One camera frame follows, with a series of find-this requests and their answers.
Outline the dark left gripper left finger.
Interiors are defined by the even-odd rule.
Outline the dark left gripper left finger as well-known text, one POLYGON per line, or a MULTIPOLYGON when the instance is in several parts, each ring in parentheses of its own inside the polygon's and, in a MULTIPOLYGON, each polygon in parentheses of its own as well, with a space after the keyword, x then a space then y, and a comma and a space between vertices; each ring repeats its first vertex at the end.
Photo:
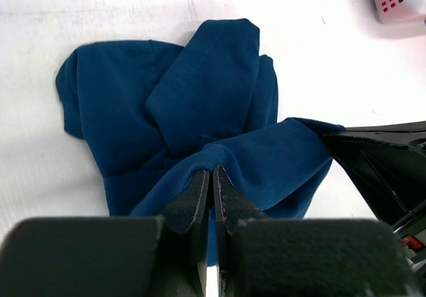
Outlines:
POLYGON ((210 172, 198 170, 160 212, 164 228, 156 258, 157 296, 205 296, 210 172))

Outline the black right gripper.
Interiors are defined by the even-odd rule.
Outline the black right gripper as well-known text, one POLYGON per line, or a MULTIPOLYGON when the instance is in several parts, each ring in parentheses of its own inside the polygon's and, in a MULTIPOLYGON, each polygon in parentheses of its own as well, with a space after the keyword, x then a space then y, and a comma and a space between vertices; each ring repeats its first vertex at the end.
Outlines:
POLYGON ((322 140, 405 253, 425 253, 425 122, 348 128, 322 140))

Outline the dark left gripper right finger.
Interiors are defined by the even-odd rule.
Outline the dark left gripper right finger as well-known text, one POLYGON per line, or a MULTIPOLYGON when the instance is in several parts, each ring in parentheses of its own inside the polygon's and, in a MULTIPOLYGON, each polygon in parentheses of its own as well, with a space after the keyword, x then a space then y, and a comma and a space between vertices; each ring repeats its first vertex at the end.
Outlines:
POLYGON ((247 223, 268 218, 233 185, 225 168, 213 172, 214 210, 218 242, 218 289, 220 296, 249 296, 246 279, 247 248, 242 243, 247 223))

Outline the blue mickey mouse t-shirt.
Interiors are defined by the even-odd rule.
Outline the blue mickey mouse t-shirt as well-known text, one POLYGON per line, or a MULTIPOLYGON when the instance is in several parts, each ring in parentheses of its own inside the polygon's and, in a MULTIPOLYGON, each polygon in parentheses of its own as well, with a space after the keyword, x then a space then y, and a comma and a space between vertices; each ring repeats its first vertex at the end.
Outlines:
POLYGON ((110 215, 154 215, 218 165, 269 216, 306 214, 332 163, 321 136, 343 127, 278 121, 259 47, 249 20, 207 20, 185 46, 105 41, 69 55, 55 80, 64 129, 87 142, 110 215))

